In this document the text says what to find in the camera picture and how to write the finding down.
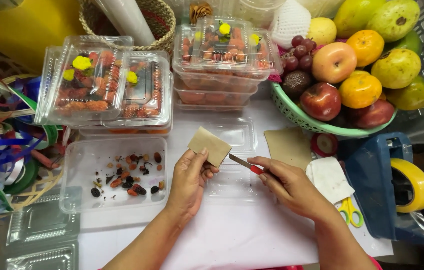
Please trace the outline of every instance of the yellow tape roll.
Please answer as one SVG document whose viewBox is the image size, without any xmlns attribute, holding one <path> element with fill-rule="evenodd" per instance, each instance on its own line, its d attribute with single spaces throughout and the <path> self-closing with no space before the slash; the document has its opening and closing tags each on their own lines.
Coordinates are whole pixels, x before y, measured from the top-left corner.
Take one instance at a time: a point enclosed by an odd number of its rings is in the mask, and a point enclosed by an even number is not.
<svg viewBox="0 0 424 270">
<path fill-rule="evenodd" d="M 412 163 L 399 158 L 391 158 L 392 168 L 400 171 L 412 184 L 413 198 L 404 206 L 397 205 L 399 213 L 412 213 L 424 209 L 424 172 Z"/>
</svg>

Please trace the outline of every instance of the wicker basket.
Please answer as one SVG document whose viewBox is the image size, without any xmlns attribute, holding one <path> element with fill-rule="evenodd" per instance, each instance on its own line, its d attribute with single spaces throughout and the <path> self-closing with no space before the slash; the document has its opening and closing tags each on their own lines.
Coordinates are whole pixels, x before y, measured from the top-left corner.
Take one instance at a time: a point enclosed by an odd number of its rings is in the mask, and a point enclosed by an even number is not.
<svg viewBox="0 0 424 270">
<path fill-rule="evenodd" d="M 157 50 L 172 54 L 175 32 L 175 16 L 162 0 L 136 0 L 155 40 L 149 46 L 134 46 L 134 51 Z M 79 0 L 79 20 L 89 35 L 120 35 L 99 7 L 90 0 Z"/>
<path fill-rule="evenodd" d="M 320 122 L 308 116 L 303 110 L 295 105 L 290 98 L 284 93 L 282 87 L 278 83 L 272 83 L 272 100 L 279 111 L 290 121 L 297 124 L 303 129 L 316 133 L 331 133 L 346 137 L 364 137 L 373 133 L 379 132 L 386 128 L 395 118 L 397 109 L 392 116 L 392 119 L 384 125 L 372 129 L 357 129 L 357 128 L 341 128 Z"/>
</svg>

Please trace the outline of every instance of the grape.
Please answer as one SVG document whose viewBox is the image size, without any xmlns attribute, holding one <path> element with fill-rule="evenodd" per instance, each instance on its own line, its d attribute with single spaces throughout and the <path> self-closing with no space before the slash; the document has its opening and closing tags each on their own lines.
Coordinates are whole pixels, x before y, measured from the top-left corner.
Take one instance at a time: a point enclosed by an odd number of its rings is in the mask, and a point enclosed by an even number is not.
<svg viewBox="0 0 424 270">
<path fill-rule="evenodd" d="M 304 41 L 302 41 L 301 45 L 304 45 L 305 48 L 307 49 L 307 52 L 310 52 L 311 50 L 314 49 L 314 43 L 312 40 L 309 39 L 304 39 Z"/>
<path fill-rule="evenodd" d="M 297 58 L 300 59 L 302 57 L 304 57 L 307 54 L 307 48 L 305 48 L 304 45 L 299 45 L 295 48 L 295 51 L 293 51 L 293 55 Z"/>
<path fill-rule="evenodd" d="M 288 71 L 292 72 L 296 70 L 298 65 L 299 65 L 299 60 L 294 56 L 291 56 L 285 60 L 285 68 Z"/>
<path fill-rule="evenodd" d="M 299 61 L 299 66 L 302 71 L 309 71 L 312 69 L 313 58 L 310 55 L 305 55 Z"/>
<path fill-rule="evenodd" d="M 304 40 L 304 37 L 301 35 L 294 36 L 292 39 L 292 47 L 296 48 L 302 43 L 303 40 Z"/>
</svg>

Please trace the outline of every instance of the green plastic basket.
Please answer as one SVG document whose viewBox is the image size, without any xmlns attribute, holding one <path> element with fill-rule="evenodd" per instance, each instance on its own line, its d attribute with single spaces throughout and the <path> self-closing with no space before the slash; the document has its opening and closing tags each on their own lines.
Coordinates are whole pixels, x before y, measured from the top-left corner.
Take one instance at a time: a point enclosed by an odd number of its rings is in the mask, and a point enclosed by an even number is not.
<svg viewBox="0 0 424 270">
<path fill-rule="evenodd" d="M 394 120 L 395 115 L 397 115 L 397 109 L 395 109 L 392 119 L 387 124 L 372 129 L 341 128 L 317 121 L 308 116 L 290 100 L 278 83 L 272 83 L 272 100 L 274 101 L 275 106 L 287 117 L 288 120 L 297 124 L 301 128 L 316 133 L 331 133 L 345 137 L 364 137 L 379 132 L 387 127 Z"/>
</svg>

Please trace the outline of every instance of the forearm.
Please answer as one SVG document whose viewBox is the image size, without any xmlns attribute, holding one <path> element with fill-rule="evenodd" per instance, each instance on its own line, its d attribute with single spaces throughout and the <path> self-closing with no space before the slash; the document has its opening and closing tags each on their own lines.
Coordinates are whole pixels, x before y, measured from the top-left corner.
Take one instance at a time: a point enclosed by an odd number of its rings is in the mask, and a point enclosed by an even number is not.
<svg viewBox="0 0 424 270">
<path fill-rule="evenodd" d="M 320 269 L 377 269 L 335 208 L 315 222 L 315 234 Z"/>
<path fill-rule="evenodd" d="M 184 226 L 180 214 L 165 208 L 102 270 L 158 270 Z"/>
</svg>

